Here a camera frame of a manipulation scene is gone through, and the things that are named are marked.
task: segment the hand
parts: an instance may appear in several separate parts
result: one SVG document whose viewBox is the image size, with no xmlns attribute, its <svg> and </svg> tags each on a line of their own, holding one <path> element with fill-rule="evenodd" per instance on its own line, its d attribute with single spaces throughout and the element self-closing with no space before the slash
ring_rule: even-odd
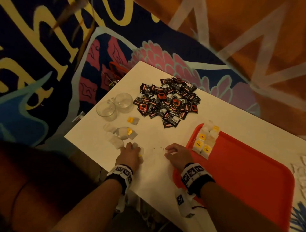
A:
<svg viewBox="0 0 306 232">
<path fill-rule="evenodd" d="M 133 149 L 132 144 L 127 143 L 126 148 L 121 147 L 120 150 L 121 150 L 121 153 L 117 157 L 115 165 L 125 164 L 132 169 L 135 175 L 135 173 L 139 169 L 139 164 L 140 164 L 140 160 L 138 157 L 138 154 L 140 152 L 140 147 Z"/>
<path fill-rule="evenodd" d="M 193 163 L 193 158 L 190 154 L 190 151 L 182 145 L 173 143 L 166 147 L 167 153 L 165 157 L 171 162 L 171 164 L 180 171 L 184 170 L 184 167 L 187 163 Z"/>
</svg>

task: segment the table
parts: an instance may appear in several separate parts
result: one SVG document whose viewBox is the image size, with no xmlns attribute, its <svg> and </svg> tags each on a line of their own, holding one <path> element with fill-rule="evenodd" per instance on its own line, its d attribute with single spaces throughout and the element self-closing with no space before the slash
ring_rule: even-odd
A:
<svg viewBox="0 0 306 232">
<path fill-rule="evenodd" d="M 111 99 L 121 92 L 129 93 L 135 99 L 142 83 L 160 86 L 160 79 L 163 78 L 171 76 L 144 62 L 139 62 L 101 101 Z M 223 132 L 291 170 L 291 163 L 301 165 L 300 156 L 306 155 L 306 141 L 200 89 L 195 93 L 202 99 L 198 105 L 199 113 L 188 114 L 177 128 L 164 129 L 159 116 L 153 119 L 148 116 L 143 118 L 136 106 L 128 114 L 119 114 L 111 124 L 115 127 L 129 126 L 134 129 L 138 136 L 134 140 L 125 140 L 125 144 L 131 141 L 137 142 L 144 148 L 144 163 L 135 176 L 131 190 L 183 231 L 212 232 L 216 229 L 206 210 L 197 208 L 196 216 L 191 219 L 180 216 L 174 198 L 176 186 L 172 182 L 173 167 L 164 157 L 167 145 L 175 142 L 185 146 L 195 127 L 207 118 L 220 126 Z M 138 125 L 128 123 L 128 117 L 140 118 Z M 103 130 L 105 123 L 106 121 L 97 114 L 96 107 L 93 107 L 65 138 L 105 170 L 110 171 L 120 150 L 115 150 L 113 145 L 105 140 Z M 296 183 L 293 205 L 299 201 L 305 204 L 299 185 Z"/>
</svg>

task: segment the red tray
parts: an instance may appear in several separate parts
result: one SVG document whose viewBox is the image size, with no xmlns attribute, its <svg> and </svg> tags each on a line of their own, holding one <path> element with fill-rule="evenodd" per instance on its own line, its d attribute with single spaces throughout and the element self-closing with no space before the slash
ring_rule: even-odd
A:
<svg viewBox="0 0 306 232">
<path fill-rule="evenodd" d="M 281 163 L 220 131 L 209 159 L 192 151 L 202 128 L 194 130 L 186 148 L 195 163 L 201 164 L 225 190 L 257 210 L 283 231 L 288 231 L 292 208 L 294 177 Z M 181 172 L 174 169 L 173 181 L 185 188 Z"/>
</svg>

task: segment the clear glass mug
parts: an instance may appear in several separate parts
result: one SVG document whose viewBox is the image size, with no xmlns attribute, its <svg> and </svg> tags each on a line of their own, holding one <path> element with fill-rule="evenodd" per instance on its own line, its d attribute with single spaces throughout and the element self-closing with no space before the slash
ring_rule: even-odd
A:
<svg viewBox="0 0 306 232">
<path fill-rule="evenodd" d="M 111 100 L 98 103 L 96 110 L 98 115 L 108 122 L 114 121 L 117 118 L 116 106 Z"/>
<path fill-rule="evenodd" d="M 115 98 L 112 98 L 116 109 L 121 113 L 131 112 L 133 109 L 133 98 L 128 93 L 119 93 Z"/>
</svg>

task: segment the person's left hand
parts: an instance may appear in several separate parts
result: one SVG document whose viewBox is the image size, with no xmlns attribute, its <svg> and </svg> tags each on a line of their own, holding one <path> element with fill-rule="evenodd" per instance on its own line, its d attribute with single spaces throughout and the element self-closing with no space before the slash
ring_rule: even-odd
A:
<svg viewBox="0 0 306 232">
<path fill-rule="evenodd" d="M 140 160 L 139 160 L 139 157 L 138 157 L 138 154 L 140 152 L 140 147 L 137 147 L 137 148 L 133 149 L 132 144 L 127 143 L 126 148 L 121 147 L 120 150 L 121 150 L 121 153 L 117 157 L 115 165 L 125 164 L 132 169 L 132 171 L 135 175 L 135 173 L 138 171 L 139 165 L 140 165 Z"/>
</svg>

